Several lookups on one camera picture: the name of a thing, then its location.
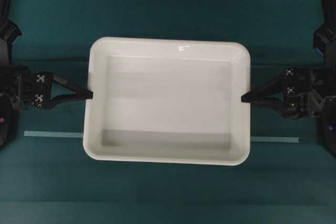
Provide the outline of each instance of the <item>teal table surface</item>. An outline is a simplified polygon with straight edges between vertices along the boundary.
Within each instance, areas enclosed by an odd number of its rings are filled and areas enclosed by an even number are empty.
[[[316,66],[312,34],[321,0],[12,0],[23,35],[15,63],[86,85],[91,45],[104,36],[236,41],[251,54],[251,85],[286,66]],[[62,89],[56,88],[55,94]],[[251,143],[236,167],[103,162],[80,138],[85,103],[19,114],[0,151],[0,223],[336,223],[336,159],[315,119],[251,110],[251,135],[299,143]]]

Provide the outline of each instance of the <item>green tabletop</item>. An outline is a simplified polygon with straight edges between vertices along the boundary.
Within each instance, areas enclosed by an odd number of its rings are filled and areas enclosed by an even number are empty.
[[[15,63],[85,85],[90,46],[104,36],[236,41],[251,54],[252,86],[285,66],[319,65],[312,34],[321,0],[12,0],[23,35]],[[80,138],[85,103],[19,114],[0,151],[0,223],[336,223],[336,159],[317,121],[251,110],[252,142],[236,167],[95,161]]]

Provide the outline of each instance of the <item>white plastic tray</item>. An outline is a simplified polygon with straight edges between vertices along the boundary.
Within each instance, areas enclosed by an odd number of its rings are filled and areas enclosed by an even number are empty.
[[[94,159],[238,165],[250,150],[250,57],[231,42],[101,38],[83,146]]]

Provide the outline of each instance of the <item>dark teal background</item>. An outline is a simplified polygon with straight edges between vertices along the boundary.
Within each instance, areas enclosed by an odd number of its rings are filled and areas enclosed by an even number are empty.
[[[103,36],[237,41],[251,54],[252,85],[287,65],[322,64],[312,49],[321,0],[12,0],[23,35],[13,59],[86,84],[90,46]],[[82,139],[85,103],[20,113],[0,151],[0,223],[336,223],[336,159],[314,119],[251,110],[252,143],[237,167],[102,162]]]

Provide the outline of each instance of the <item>light blue tape strip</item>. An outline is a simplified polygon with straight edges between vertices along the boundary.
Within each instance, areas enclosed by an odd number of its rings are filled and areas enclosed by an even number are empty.
[[[82,132],[25,131],[24,136],[83,138]],[[299,143],[298,137],[251,136],[251,142]]]
[[[264,143],[299,143],[298,137],[286,136],[251,136],[251,142],[264,142]]]
[[[82,132],[25,131],[24,136],[83,138]]]

